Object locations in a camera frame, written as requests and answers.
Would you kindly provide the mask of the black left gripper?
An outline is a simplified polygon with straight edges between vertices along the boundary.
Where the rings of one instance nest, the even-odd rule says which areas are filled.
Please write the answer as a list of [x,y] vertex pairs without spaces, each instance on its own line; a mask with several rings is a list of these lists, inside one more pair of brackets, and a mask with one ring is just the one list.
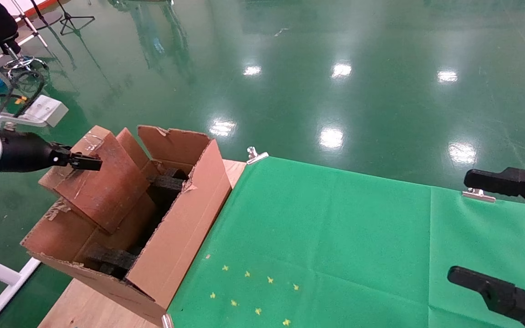
[[0,172],[27,173],[68,164],[75,170],[99,171],[103,164],[98,156],[72,154],[32,132],[0,131],[0,141]]

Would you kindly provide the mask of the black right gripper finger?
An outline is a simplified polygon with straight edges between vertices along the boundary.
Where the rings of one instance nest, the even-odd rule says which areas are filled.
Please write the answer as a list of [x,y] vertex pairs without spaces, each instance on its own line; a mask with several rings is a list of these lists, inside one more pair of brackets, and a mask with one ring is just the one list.
[[479,293],[490,311],[525,326],[525,289],[462,266],[451,267],[447,278],[452,284]]
[[464,185],[468,188],[499,195],[521,196],[525,199],[525,170],[508,167],[502,172],[493,173],[471,169],[465,174]]

